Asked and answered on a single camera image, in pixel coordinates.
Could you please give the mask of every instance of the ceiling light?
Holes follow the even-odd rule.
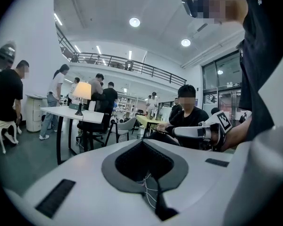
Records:
[[[62,26],[63,24],[62,24],[61,20],[59,19],[58,15],[56,13],[54,13],[53,15],[55,16],[58,23]]]
[[[76,50],[81,53],[80,49],[75,45]]]
[[[129,23],[132,27],[138,27],[141,24],[140,20],[136,17],[131,18]]]
[[[98,46],[98,45],[96,46],[96,48],[98,49],[98,52],[99,52],[99,54],[101,55],[101,54],[102,54],[102,52],[100,51],[100,48],[99,48],[99,46]]]
[[[181,41],[181,45],[184,47],[188,47],[191,45],[191,41],[189,39],[184,39]]]
[[[65,78],[64,78],[65,79]],[[70,83],[73,83],[72,81],[68,80],[68,79],[65,79],[66,81],[70,82]]]

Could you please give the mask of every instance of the floor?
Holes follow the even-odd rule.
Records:
[[[61,158],[66,160],[73,156],[68,150],[68,125],[69,120],[64,120],[61,137]],[[72,148],[77,153],[80,147],[75,142],[77,136],[77,123],[73,121],[72,128]],[[2,153],[0,146],[0,180],[2,186],[13,190],[18,195],[23,193],[39,178],[56,168],[56,133],[49,130],[50,138],[44,141],[39,140],[39,133],[30,133],[26,127],[21,127],[22,134],[17,136],[19,144],[11,147],[6,144],[6,154]],[[140,134],[140,130],[130,133],[129,139],[136,139]],[[126,135],[120,137],[120,141],[126,141]],[[115,134],[111,134],[108,146],[116,143]],[[100,143],[94,141],[94,148],[101,148]]]

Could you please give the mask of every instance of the table lamp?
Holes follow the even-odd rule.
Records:
[[[76,115],[83,115],[82,113],[82,100],[83,99],[91,99],[91,84],[88,84],[86,82],[79,82],[72,94],[74,97],[79,97],[80,104],[79,108],[77,109]]]

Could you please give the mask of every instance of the yellow table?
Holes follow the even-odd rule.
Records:
[[[145,132],[143,133],[143,137],[146,137],[147,132],[150,130],[151,125],[160,124],[161,121],[150,120],[144,115],[137,115],[136,119],[145,127]]]

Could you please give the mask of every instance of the lampshade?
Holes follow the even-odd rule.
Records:
[[[80,97],[84,99],[91,99],[91,84],[86,82],[79,82],[72,93],[74,97]]]

